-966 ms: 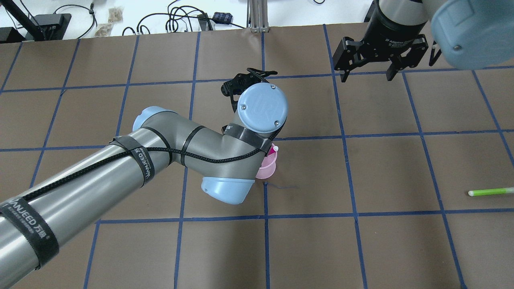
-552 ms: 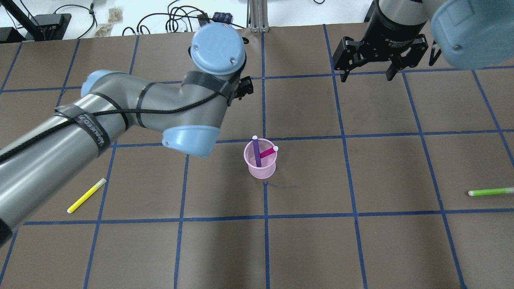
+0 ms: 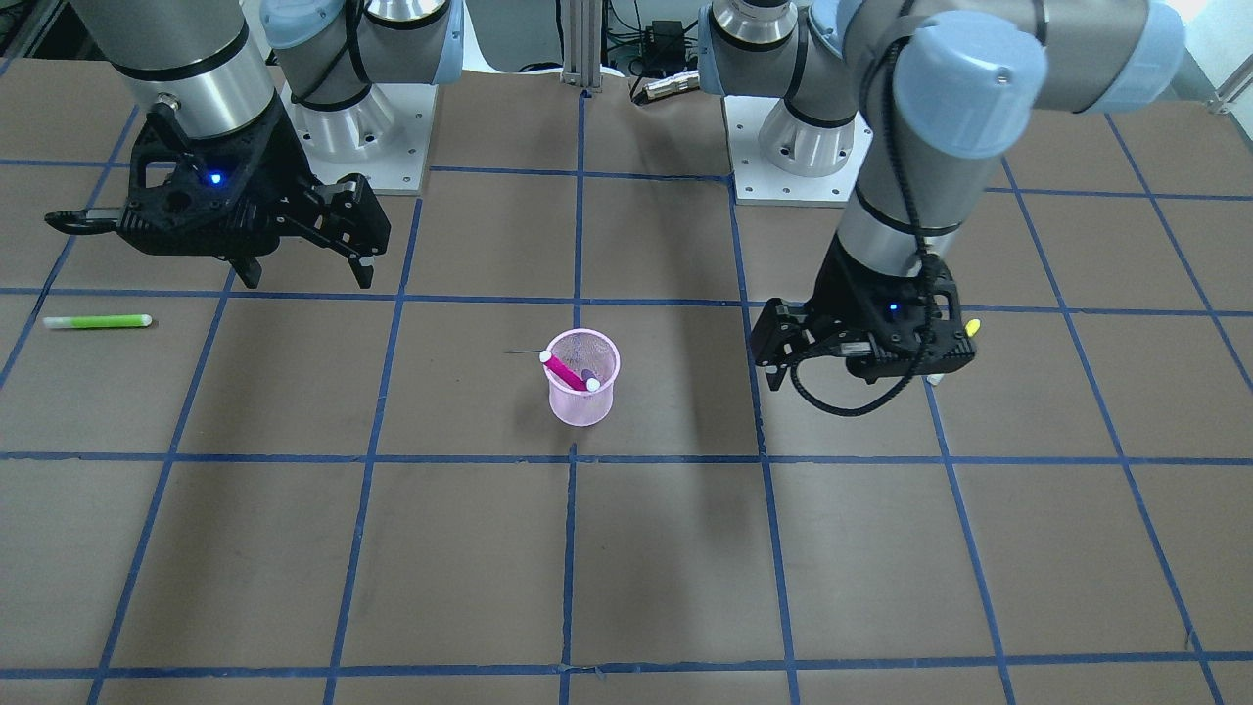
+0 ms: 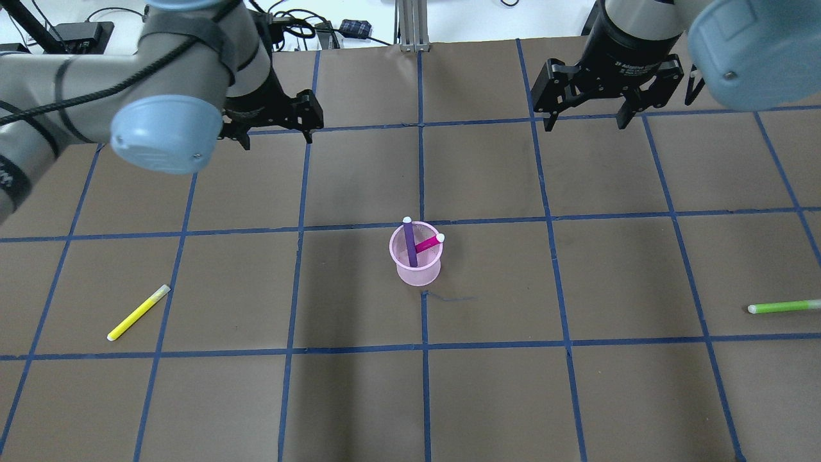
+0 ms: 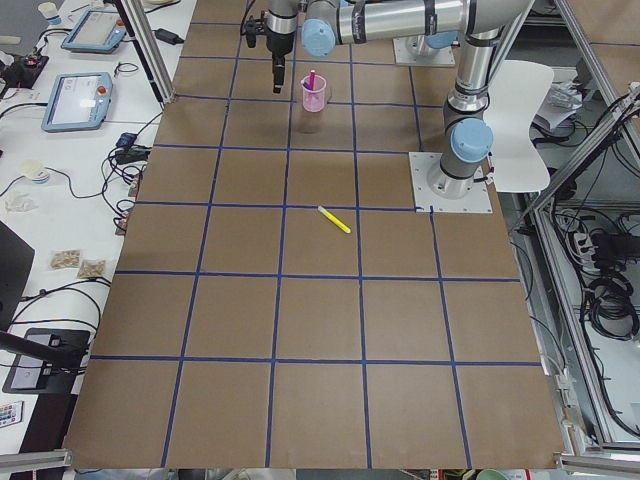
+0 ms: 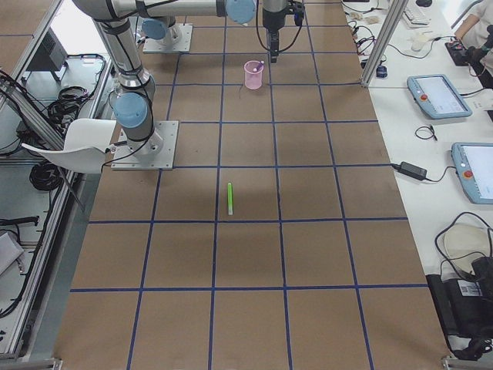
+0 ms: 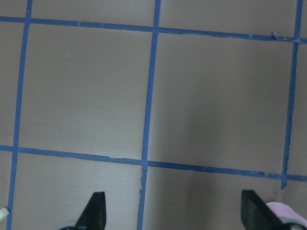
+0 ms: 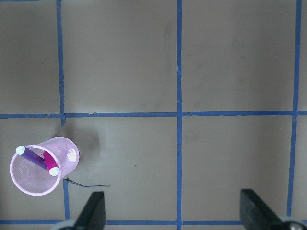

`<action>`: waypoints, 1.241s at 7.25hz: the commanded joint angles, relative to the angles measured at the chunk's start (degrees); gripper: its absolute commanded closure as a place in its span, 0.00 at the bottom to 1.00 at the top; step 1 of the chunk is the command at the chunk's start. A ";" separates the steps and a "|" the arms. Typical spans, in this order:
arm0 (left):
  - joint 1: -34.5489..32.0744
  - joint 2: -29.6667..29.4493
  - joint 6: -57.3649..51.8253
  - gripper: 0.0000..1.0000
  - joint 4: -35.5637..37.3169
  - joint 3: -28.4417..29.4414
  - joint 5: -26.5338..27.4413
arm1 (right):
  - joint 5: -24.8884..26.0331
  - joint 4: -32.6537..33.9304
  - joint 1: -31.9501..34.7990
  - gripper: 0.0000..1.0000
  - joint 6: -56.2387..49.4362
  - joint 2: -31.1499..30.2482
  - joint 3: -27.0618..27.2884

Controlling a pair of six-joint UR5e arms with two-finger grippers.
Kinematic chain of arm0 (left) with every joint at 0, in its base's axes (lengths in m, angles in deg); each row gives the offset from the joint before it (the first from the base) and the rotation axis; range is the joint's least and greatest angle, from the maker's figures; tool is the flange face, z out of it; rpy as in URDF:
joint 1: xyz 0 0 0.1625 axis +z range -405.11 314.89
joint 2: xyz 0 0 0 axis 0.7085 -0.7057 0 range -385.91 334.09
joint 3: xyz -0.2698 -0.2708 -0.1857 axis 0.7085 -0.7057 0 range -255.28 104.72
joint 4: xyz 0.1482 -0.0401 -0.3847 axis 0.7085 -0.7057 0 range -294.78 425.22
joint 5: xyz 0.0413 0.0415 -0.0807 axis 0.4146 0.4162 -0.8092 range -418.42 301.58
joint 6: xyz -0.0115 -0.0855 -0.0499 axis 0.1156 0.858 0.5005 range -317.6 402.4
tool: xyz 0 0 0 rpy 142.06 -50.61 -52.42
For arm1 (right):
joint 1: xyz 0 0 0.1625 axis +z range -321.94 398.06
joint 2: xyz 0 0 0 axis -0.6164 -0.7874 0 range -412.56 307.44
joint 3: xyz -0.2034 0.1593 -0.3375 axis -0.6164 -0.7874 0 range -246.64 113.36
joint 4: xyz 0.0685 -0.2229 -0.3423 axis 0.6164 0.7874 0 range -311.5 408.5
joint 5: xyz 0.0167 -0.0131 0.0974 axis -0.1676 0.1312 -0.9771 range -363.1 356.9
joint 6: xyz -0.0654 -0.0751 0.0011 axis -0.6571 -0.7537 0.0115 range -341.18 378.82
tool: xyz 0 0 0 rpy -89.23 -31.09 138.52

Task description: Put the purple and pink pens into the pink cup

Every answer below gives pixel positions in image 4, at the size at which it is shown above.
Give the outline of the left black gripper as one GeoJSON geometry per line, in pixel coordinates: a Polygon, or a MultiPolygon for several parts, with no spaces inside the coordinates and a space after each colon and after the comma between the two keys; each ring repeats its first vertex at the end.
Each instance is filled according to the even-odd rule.
{"type": "Polygon", "coordinates": [[[325,112],[311,89],[299,91],[291,98],[282,88],[272,65],[244,68],[237,83],[228,88],[223,123],[217,139],[237,141],[243,150],[250,150],[250,128],[279,126],[299,131],[306,144],[313,143],[313,134],[325,127],[325,112]]]}

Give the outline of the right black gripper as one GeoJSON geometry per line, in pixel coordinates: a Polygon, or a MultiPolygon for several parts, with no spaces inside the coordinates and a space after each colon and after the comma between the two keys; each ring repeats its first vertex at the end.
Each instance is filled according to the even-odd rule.
{"type": "Polygon", "coordinates": [[[534,111],[543,114],[543,129],[551,132],[560,114],[581,105],[581,92],[603,91],[607,98],[622,93],[625,101],[616,115],[620,130],[648,107],[665,107],[684,76],[679,56],[671,55],[680,37],[640,38],[601,13],[577,65],[549,58],[536,77],[530,95],[534,111]]]}

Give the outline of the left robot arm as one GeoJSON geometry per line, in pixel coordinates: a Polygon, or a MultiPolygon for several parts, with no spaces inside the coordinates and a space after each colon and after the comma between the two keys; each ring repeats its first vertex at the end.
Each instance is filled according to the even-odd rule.
{"type": "Polygon", "coordinates": [[[108,143],[168,175],[207,166],[219,139],[250,148],[250,128],[307,143],[325,126],[313,90],[284,92],[265,15],[242,1],[149,1],[132,55],[2,52],[2,220],[71,144],[108,143]]]}

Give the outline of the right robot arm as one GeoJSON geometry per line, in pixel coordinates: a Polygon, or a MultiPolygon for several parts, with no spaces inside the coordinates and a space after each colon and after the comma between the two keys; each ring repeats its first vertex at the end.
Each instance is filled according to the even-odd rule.
{"type": "Polygon", "coordinates": [[[543,64],[530,96],[545,131],[595,99],[622,99],[618,127],[707,89],[736,111],[799,101],[820,87],[818,1],[598,1],[579,61],[543,64]]]}

